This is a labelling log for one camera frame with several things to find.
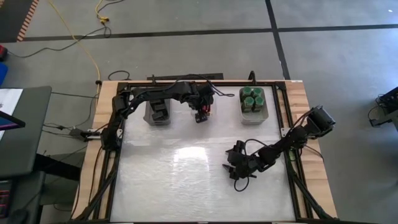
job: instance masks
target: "wooden board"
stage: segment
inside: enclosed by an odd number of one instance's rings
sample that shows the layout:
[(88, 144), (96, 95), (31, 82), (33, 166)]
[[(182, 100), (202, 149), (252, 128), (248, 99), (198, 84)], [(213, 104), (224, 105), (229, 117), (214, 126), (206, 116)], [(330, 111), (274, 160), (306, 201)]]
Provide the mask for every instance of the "wooden board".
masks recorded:
[[(283, 80), (261, 80), (265, 82), (283, 82)], [(152, 81), (128, 81), (130, 83), (150, 83)], [(170, 83), (173, 81), (157, 81), (159, 83)], [(222, 82), (247, 82), (249, 80), (214, 80), (213, 83)], [(103, 82), (101, 93), (99, 94), (98, 104), (95, 111), (95, 117), (93, 122), (93, 129), (99, 128), (106, 123), (108, 123), (109, 118), (112, 113), (112, 98), (116, 95), (116, 90), (119, 81), (105, 81)], [(301, 81), (285, 81), (287, 94), (289, 97), (290, 110), (292, 112), (293, 121), (298, 119), (302, 114), (307, 112), (310, 107), (308, 105), (307, 95), (305, 94), (304, 84)], [(280, 105), (282, 110), (282, 116), (284, 117), (285, 126), (287, 125), (287, 117), (284, 108), (283, 99), (280, 97)], [(318, 141), (309, 141), (308, 145), (318, 151), (320, 151)], [(88, 205), (90, 201), (90, 191), (92, 187), (91, 198), (94, 196), (98, 189), (101, 168), (103, 165), (104, 151), (99, 152), (99, 159), (95, 166), (96, 156), (98, 150), (101, 146), (100, 141), (90, 141), (86, 150), (85, 161), (81, 170), (80, 177), (80, 191), (76, 193), (75, 206), (76, 210), (73, 214), (73, 218), (79, 216), (84, 208)], [(305, 173), (305, 179), (307, 181), (307, 187), (311, 194), (315, 197), (317, 202), (323, 207), (323, 209), (333, 217), (336, 217), (336, 210), (331, 197), (331, 192), (329, 188), (328, 178), (326, 176), (325, 166), (323, 165), (322, 159), (311, 151), (303, 150), (301, 157), (303, 169)], [(113, 159), (109, 162), (109, 167), (113, 164)], [(101, 203), (101, 211), (99, 213), (99, 218), (105, 217), (106, 203), (108, 201), (109, 192), (103, 196)], [(298, 194), (298, 199), (300, 201), (299, 207), (302, 217), (305, 217), (305, 207), (303, 205), (303, 198), (301, 194)]]

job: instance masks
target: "concrete floor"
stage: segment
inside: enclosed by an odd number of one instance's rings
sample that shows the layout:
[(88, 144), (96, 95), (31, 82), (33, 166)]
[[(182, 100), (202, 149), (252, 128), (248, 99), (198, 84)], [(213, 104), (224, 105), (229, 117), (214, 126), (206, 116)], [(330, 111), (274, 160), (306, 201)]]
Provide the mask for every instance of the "concrete floor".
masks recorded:
[[(75, 34), (99, 27), (93, 8), (98, 1), (54, 0)], [(278, 27), (398, 24), (396, 1), (274, 0)], [(270, 28), (264, 1), (127, 0), (103, 12), (113, 33), (207, 29)], [(46, 1), (41, 1), (28, 37), (68, 35)], [(280, 33), (292, 79), (303, 80), (312, 106), (324, 105), (336, 129), (320, 140), (333, 199), (342, 220), (396, 223), (398, 213), (398, 133), (391, 124), (371, 128), (367, 113), (378, 94), (398, 86), (397, 29)], [(24, 55), (69, 41), (5, 44)], [(283, 79), (272, 33), (218, 34), (84, 40), (102, 72), (131, 72), (142, 80), (152, 74), (223, 72), (225, 78)], [(54, 91), (95, 94), (95, 68), (84, 51), (42, 52), (10, 58), (3, 87), (51, 85)], [(90, 100), (53, 95), (47, 122), (83, 121)], [(43, 135), (40, 152), (72, 152), (82, 143)], [(61, 221), (68, 212), (46, 207), (42, 223)]]

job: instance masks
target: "table leg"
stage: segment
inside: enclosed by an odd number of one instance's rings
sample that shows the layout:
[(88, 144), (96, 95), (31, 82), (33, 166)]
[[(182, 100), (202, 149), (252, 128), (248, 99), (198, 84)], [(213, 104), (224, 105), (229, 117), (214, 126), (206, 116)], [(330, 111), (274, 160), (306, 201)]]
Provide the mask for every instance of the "table leg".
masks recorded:
[(75, 181), (79, 181), (80, 176), (79, 167), (66, 164), (40, 154), (36, 154), (33, 170), (41, 170), (46, 174), (57, 175)]

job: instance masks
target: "orange striped tape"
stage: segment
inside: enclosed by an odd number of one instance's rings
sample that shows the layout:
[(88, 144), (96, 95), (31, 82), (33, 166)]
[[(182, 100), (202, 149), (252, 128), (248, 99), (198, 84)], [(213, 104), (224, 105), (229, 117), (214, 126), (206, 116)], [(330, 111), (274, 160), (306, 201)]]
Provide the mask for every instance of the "orange striped tape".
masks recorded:
[(1, 6), (4, 4), (4, 1), (5, 1), (5, 0), (0, 0), (0, 8), (1, 8)]
[(25, 17), (25, 21), (24, 21), (21, 29), (19, 30), (18, 37), (17, 37), (17, 42), (21, 42), (21, 41), (24, 40), (25, 33), (27, 31), (27, 28), (29, 27), (29, 24), (30, 24), (30, 22), (32, 20), (33, 14), (35, 13), (35, 10), (36, 10), (36, 7), (37, 7), (38, 3), (39, 3), (39, 0), (33, 0), (32, 4), (30, 5), (30, 9), (27, 12), (27, 15)]

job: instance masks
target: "computer screen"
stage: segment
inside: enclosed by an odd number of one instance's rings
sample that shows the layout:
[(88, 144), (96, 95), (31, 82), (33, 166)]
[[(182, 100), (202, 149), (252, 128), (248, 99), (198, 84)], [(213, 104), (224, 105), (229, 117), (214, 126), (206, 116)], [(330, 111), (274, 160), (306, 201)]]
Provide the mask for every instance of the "computer screen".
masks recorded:
[(0, 131), (25, 127), (25, 122), (0, 111)]

